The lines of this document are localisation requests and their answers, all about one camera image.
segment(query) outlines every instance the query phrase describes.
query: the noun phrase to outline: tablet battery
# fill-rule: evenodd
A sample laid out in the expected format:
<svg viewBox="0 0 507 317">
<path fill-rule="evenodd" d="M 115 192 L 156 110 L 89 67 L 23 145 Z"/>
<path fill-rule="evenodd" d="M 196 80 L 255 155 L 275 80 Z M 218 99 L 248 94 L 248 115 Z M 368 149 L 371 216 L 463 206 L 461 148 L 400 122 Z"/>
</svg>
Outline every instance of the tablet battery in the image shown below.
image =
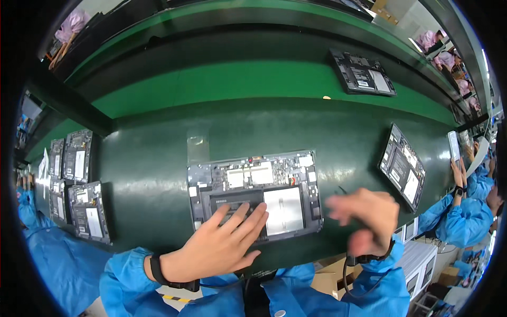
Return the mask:
<svg viewBox="0 0 507 317">
<path fill-rule="evenodd" d="M 65 181 L 51 178 L 49 183 L 49 216 L 54 222 L 61 221 L 65 224 L 72 224 L 72 216 L 67 208 L 66 199 Z"/>
<path fill-rule="evenodd" d="M 334 49 L 330 49 L 329 60 L 346 93 L 396 96 L 379 61 Z"/>
<path fill-rule="evenodd" d="M 228 205 L 223 225 L 245 202 L 245 218 L 267 204 L 269 218 L 256 244 L 315 233 L 323 225 L 313 151 L 191 165 L 188 190 L 195 230 Z"/>
<path fill-rule="evenodd" d="M 90 170 L 92 131 L 81 130 L 67 135 L 64 150 L 63 177 L 87 183 Z"/>
<path fill-rule="evenodd" d="M 49 176 L 61 179 L 61 171 L 63 164 L 63 148 L 65 139 L 56 139 L 51 141 L 51 149 L 49 152 Z"/>
<path fill-rule="evenodd" d="M 68 190 L 70 211 L 76 235 L 110 244 L 100 182 L 72 186 Z"/>
<path fill-rule="evenodd" d="M 415 213 L 422 195 L 426 171 L 421 159 L 395 124 L 392 125 L 378 166 L 398 190 L 411 212 Z"/>
</svg>

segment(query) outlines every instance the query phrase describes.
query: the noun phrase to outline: blue uniform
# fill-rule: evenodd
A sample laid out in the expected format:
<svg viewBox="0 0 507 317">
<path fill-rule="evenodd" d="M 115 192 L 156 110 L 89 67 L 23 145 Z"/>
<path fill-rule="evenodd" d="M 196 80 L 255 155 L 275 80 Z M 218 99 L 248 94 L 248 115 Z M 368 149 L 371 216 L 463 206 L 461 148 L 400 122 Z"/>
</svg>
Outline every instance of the blue uniform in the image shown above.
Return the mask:
<svg viewBox="0 0 507 317">
<path fill-rule="evenodd" d="M 313 264 L 278 270 L 271 281 L 262 283 L 270 299 L 272 315 L 280 310 L 286 316 L 405 316 L 410 296 L 401 268 L 393 268 L 403 255 L 399 240 L 384 261 L 363 265 L 354 281 L 352 293 L 361 295 L 383 275 L 386 277 L 369 294 L 353 298 L 346 294 L 341 301 L 310 287 L 315 274 Z M 225 289 L 203 288 L 202 298 L 187 304 L 181 312 L 164 303 L 155 291 L 160 284 L 149 280 L 144 272 L 144 258 L 151 252 L 143 248 L 114 255 L 100 278 L 100 296 L 105 311 L 116 316 L 245 316 L 241 285 Z M 238 281 L 234 274 L 204 278 L 202 284 L 228 285 Z"/>
<path fill-rule="evenodd" d="M 56 224 L 42 212 L 35 208 L 35 199 L 33 197 L 33 190 L 26 190 L 18 197 L 18 216 L 19 220 L 28 229 L 50 228 Z"/>
<path fill-rule="evenodd" d="M 100 275 L 112 254 L 55 226 L 23 233 L 35 266 L 62 311 L 69 317 L 81 314 L 99 296 Z"/>
<path fill-rule="evenodd" d="M 447 194 L 420 215 L 418 234 L 433 229 L 442 214 L 449 210 L 435 231 L 437 238 L 458 248 L 478 244 L 493 223 L 491 209 L 484 201 L 473 198 L 463 199 L 461 205 L 455 207 L 452 201 L 452 194 Z"/>
<path fill-rule="evenodd" d="M 482 173 L 473 172 L 472 175 L 466 179 L 466 183 L 467 198 L 485 201 L 491 191 L 491 187 L 494 185 L 494 180 L 487 176 L 483 176 Z"/>
</svg>

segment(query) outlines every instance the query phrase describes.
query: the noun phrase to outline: cable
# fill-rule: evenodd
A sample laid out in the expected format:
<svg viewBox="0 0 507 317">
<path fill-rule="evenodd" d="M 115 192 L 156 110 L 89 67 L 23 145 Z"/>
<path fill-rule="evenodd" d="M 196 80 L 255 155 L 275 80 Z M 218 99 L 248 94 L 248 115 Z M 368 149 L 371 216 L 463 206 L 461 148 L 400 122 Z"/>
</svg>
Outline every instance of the cable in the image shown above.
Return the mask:
<svg viewBox="0 0 507 317">
<path fill-rule="evenodd" d="M 390 270 L 388 270 L 387 272 L 384 273 L 384 275 L 382 275 L 379 280 L 375 283 L 375 285 L 373 285 L 372 288 L 370 288 L 368 291 L 364 292 L 363 294 L 361 295 L 354 295 L 352 294 L 349 289 L 348 289 L 348 285 L 347 285 L 347 276 L 346 276 L 346 273 L 347 273 L 347 263 L 343 263 L 343 287 L 345 288 L 345 291 L 347 292 L 348 295 L 354 297 L 354 298 L 360 298 L 360 297 L 363 297 L 364 295 L 368 294 L 369 292 L 371 292 L 372 290 L 375 289 L 375 287 L 377 287 L 377 285 L 380 283 L 381 280 L 384 279 L 384 277 L 389 273 Z"/>
<path fill-rule="evenodd" d="M 234 283 L 223 285 L 223 286 L 207 285 L 207 284 L 201 284 L 201 283 L 199 283 L 199 285 L 201 287 L 206 287 L 206 288 L 209 288 L 209 289 L 225 289 L 225 288 L 229 288 L 229 287 L 232 287 L 232 286 L 236 286 L 236 285 L 240 284 L 241 282 L 243 282 L 243 280 L 244 280 L 244 278 L 240 278 L 239 280 L 235 281 Z"/>
<path fill-rule="evenodd" d="M 451 253 L 453 252 L 454 250 L 456 250 L 458 247 L 455 246 L 454 249 L 452 249 L 451 251 L 446 251 L 446 252 L 437 252 L 437 254 L 445 254 L 445 253 Z"/>
</svg>

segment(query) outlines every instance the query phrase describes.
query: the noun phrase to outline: green workbench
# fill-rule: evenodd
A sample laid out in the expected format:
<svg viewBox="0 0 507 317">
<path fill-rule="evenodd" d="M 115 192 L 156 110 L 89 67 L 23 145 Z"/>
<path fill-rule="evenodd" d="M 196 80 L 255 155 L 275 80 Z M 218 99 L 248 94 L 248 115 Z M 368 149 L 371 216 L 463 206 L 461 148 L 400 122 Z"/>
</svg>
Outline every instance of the green workbench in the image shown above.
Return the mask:
<svg viewBox="0 0 507 317">
<path fill-rule="evenodd" d="M 270 33 L 280 41 L 282 34 Z M 304 45 L 313 41 L 313 47 L 318 46 L 318 38 L 301 36 Z M 359 187 L 388 191 L 402 205 L 401 225 L 414 215 L 408 213 L 377 168 L 391 124 L 395 123 L 427 171 L 417 214 L 439 200 L 452 185 L 447 140 L 447 132 L 455 126 L 452 113 L 436 101 L 438 97 L 428 97 L 407 86 L 403 78 L 410 72 L 396 68 L 402 66 L 387 59 L 390 68 L 398 69 L 394 74 L 397 97 L 345 94 L 322 60 L 331 40 L 325 41 L 313 50 L 310 60 L 264 56 L 261 60 L 186 64 L 185 68 L 144 78 L 104 95 L 95 93 L 99 88 L 90 88 L 93 81 L 81 81 L 80 86 L 76 80 L 74 87 L 114 118 L 118 127 L 104 139 L 94 139 L 99 142 L 94 153 L 97 180 L 108 189 L 104 203 L 109 206 L 106 212 L 113 250 L 143 246 L 169 252 L 182 247 L 192 235 L 186 167 L 187 139 L 193 135 L 208 139 L 209 160 L 313 149 L 322 202 L 334 193 L 341 194 L 339 186 L 347 192 Z M 333 45 L 351 47 L 336 40 Z M 28 159 L 36 167 L 50 140 L 82 128 L 69 119 L 63 121 L 34 147 Z M 48 214 L 41 187 L 36 185 L 37 205 Z M 326 219 L 320 233 L 259 247 L 262 254 L 252 269 L 287 267 L 342 253 L 356 228 L 340 227 Z"/>
</svg>

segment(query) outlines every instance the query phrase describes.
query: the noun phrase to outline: wristband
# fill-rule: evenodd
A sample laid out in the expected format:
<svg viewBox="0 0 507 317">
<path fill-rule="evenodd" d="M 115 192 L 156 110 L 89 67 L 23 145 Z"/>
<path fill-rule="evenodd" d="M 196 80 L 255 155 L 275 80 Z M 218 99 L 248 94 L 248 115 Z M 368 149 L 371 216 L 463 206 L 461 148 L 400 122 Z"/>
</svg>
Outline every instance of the wristband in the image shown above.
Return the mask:
<svg viewBox="0 0 507 317">
<path fill-rule="evenodd" d="M 199 280 L 193 280 L 192 282 L 188 283 L 176 283 L 176 282 L 169 282 L 165 279 L 164 275 L 162 274 L 162 269 L 160 267 L 160 254 L 153 254 L 150 258 L 150 267 L 152 269 L 152 275 L 153 278 L 162 285 L 167 285 L 169 287 L 172 287 L 174 289 L 186 289 L 191 292 L 198 292 L 199 291 Z"/>
<path fill-rule="evenodd" d="M 395 241 L 393 239 L 391 239 L 391 243 L 389 244 L 389 249 L 387 249 L 387 252 L 381 257 L 375 256 L 373 254 L 368 254 L 368 255 L 361 255 L 355 259 L 347 258 L 347 265 L 348 266 L 355 266 L 356 264 L 368 264 L 372 260 L 383 261 L 383 260 L 387 259 L 388 256 L 391 255 L 392 247 L 394 246 L 394 244 L 395 244 Z"/>
</svg>

